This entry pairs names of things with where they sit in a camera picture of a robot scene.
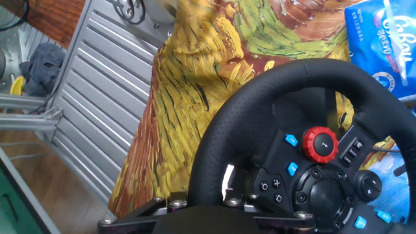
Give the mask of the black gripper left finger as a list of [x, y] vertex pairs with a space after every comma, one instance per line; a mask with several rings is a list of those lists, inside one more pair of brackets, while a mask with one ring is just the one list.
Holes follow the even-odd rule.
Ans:
[[154, 197], [124, 218], [103, 218], [97, 224], [99, 234], [151, 233], [162, 215], [186, 208], [187, 192], [172, 192], [168, 198]]

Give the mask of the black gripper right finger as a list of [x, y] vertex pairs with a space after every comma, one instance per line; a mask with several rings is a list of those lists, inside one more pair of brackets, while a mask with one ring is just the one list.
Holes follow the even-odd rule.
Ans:
[[273, 202], [259, 194], [226, 191], [223, 204], [248, 215], [263, 233], [313, 233], [315, 230], [312, 214], [304, 211], [290, 213], [275, 207]]

